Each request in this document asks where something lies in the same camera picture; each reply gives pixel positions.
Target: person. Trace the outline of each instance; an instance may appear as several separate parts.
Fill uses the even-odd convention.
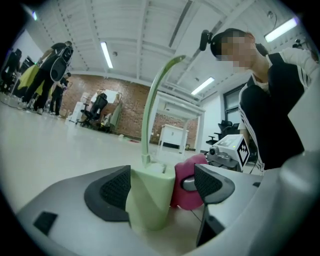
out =
[[[251,33],[235,28],[215,35],[209,43],[218,60],[252,72],[239,93],[238,129],[248,144],[249,135],[255,142],[258,168],[262,172],[279,168],[303,152],[288,113],[319,72],[311,55],[297,48],[268,54]]]
[[[298,48],[298,49],[301,49],[301,50],[303,50],[303,51],[306,51],[308,54],[311,55],[312,59],[313,59],[316,63],[319,63],[319,58],[318,58],[318,56],[317,56],[317,54],[316,54],[316,51],[314,51],[313,49],[311,49],[311,50],[309,50],[309,49],[304,49],[304,48],[302,47],[302,45],[300,44],[300,40],[299,40],[298,42],[299,42],[299,43],[293,44],[293,45],[292,45],[292,48]]]
[[[46,58],[45,62],[41,65],[39,71],[34,77],[34,80],[30,87],[27,89],[25,96],[23,97],[22,104],[20,104],[20,107],[22,109],[27,109],[27,105],[29,101],[31,100],[33,94],[37,90],[37,88],[41,85],[41,83],[44,81],[43,87],[42,87],[42,94],[38,98],[38,102],[36,103],[37,107],[37,113],[42,115],[43,108],[47,102],[49,91],[54,84],[54,81],[51,79],[50,70],[58,58],[57,53],[62,51],[65,47],[71,47],[72,43],[70,41],[66,42],[58,42],[51,46],[50,49],[46,50],[43,54],[43,56],[38,60],[38,63],[42,63],[42,61]]]
[[[64,77],[56,84],[56,87],[52,93],[52,99],[50,103],[49,113],[51,115],[54,114],[54,104],[55,104],[55,115],[57,117],[61,117],[59,114],[62,97],[66,89],[68,88],[68,85],[71,86],[72,82],[69,82],[67,79],[71,77],[71,73],[66,73]]]
[[[22,57],[22,52],[20,49],[12,51],[9,55],[8,61],[1,73],[1,78],[3,80],[2,86],[0,86],[0,91],[9,91],[11,85],[13,84],[13,74],[19,72],[20,69],[20,59]]]

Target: white table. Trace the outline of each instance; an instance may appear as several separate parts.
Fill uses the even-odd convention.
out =
[[[169,124],[162,125],[161,135],[158,143],[158,145],[161,143],[160,150],[162,150],[164,143],[170,143],[178,145],[179,153],[183,153],[187,143],[188,132],[187,123],[185,125],[185,129]]]

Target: black office chair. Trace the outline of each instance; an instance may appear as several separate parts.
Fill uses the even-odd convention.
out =
[[[218,140],[215,140],[214,139],[214,136],[209,136],[211,139],[209,139],[209,140],[207,140],[205,143],[207,143],[207,144],[209,144],[209,145],[213,145],[213,144],[215,144],[215,143],[217,143],[218,142]]]
[[[222,120],[221,123],[218,123],[218,126],[221,130],[221,133],[215,132],[214,134],[218,135],[219,141],[227,135],[240,133],[238,130],[239,123],[232,124],[231,121]]]
[[[83,109],[81,110],[82,113],[86,115],[86,119],[82,122],[77,122],[81,124],[81,127],[91,127],[91,121],[99,120],[101,116],[101,112],[104,107],[108,104],[107,95],[101,93],[97,96],[96,101],[93,103],[90,111]]]

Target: pink sponge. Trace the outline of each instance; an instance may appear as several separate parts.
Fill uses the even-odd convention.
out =
[[[175,181],[170,203],[171,207],[180,206],[185,210],[193,210],[203,204],[198,191],[186,191],[181,187],[182,180],[195,175],[195,164],[208,164],[205,155],[196,154],[184,162],[175,165]]]

